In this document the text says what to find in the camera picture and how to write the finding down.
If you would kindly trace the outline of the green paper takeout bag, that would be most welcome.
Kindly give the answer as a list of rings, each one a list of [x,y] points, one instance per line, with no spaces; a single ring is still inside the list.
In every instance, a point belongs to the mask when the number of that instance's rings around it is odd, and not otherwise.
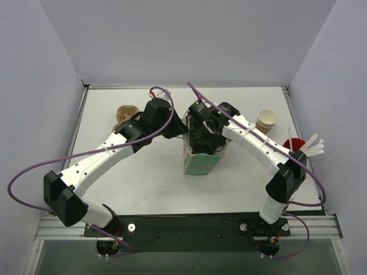
[[[226,156],[228,139],[209,132],[189,113],[185,113],[182,121],[188,128],[182,135],[183,173],[207,175]]]

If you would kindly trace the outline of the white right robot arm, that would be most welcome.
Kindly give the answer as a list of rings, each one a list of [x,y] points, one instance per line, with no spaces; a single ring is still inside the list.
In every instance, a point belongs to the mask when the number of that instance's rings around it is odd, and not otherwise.
[[[227,102],[215,108],[197,100],[188,108],[188,114],[200,128],[245,149],[272,175],[266,185],[267,199],[259,215],[268,224],[274,224],[306,179],[306,155],[276,144]]]

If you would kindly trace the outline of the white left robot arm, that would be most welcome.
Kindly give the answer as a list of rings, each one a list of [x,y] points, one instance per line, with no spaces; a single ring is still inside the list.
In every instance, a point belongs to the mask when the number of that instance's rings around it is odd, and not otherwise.
[[[122,122],[98,147],[97,153],[59,173],[48,172],[44,176],[44,202],[65,226],[91,223],[102,234],[113,235],[118,228],[116,214],[107,205],[83,201],[82,196],[110,168],[149,145],[154,132],[171,139],[187,131],[170,104],[154,98],[144,111]]]

